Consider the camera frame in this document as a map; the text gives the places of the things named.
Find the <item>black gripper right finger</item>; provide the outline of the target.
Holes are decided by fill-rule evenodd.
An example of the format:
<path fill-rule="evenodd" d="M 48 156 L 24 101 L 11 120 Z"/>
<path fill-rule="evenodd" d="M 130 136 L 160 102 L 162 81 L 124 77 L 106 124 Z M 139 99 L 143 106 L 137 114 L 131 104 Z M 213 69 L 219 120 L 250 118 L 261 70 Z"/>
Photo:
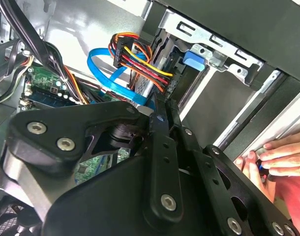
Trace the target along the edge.
<path fill-rule="evenodd" d="M 184 215 L 174 236 L 297 236 L 288 220 L 217 147 L 201 148 L 167 102 L 176 141 Z"/>

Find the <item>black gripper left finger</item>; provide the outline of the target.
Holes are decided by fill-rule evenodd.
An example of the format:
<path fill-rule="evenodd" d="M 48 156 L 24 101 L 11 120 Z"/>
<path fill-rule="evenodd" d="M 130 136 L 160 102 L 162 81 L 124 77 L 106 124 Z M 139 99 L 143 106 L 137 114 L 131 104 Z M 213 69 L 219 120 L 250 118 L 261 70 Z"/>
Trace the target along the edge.
<path fill-rule="evenodd" d="M 15 115 L 7 128 L 0 169 L 15 183 L 7 192 L 31 205 L 41 220 L 75 186 L 81 161 L 128 148 L 147 161 L 145 212 L 173 221 L 182 198 L 172 126 L 178 109 L 154 93 L 143 107 L 113 101 L 49 108 Z"/>

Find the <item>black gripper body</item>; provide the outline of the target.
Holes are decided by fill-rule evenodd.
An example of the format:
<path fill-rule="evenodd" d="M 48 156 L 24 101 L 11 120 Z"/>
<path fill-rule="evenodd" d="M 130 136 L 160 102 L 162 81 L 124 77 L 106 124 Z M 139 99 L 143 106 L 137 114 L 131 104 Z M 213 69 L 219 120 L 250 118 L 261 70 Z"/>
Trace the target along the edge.
<path fill-rule="evenodd" d="M 133 157 L 63 194 L 44 236 L 173 236 L 184 215 L 176 154 Z"/>

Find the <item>person's left hand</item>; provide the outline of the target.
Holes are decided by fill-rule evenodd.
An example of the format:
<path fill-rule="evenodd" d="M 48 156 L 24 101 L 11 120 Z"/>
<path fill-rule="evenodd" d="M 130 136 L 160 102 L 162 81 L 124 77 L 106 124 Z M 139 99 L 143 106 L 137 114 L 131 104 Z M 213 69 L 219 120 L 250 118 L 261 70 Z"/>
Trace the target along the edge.
<path fill-rule="evenodd" d="M 262 182 L 259 169 L 256 165 L 256 153 L 250 151 L 247 157 L 239 156 L 233 162 L 239 170 L 273 203 L 275 198 L 276 182 L 267 178 Z"/>

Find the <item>person's right hand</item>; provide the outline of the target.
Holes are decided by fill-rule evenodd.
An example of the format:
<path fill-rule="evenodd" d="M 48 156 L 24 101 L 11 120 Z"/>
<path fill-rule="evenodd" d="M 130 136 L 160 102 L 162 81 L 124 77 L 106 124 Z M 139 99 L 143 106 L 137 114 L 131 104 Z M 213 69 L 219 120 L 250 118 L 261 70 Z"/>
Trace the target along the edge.
<path fill-rule="evenodd" d="M 300 133 L 271 141 L 259 158 L 273 176 L 300 177 Z"/>

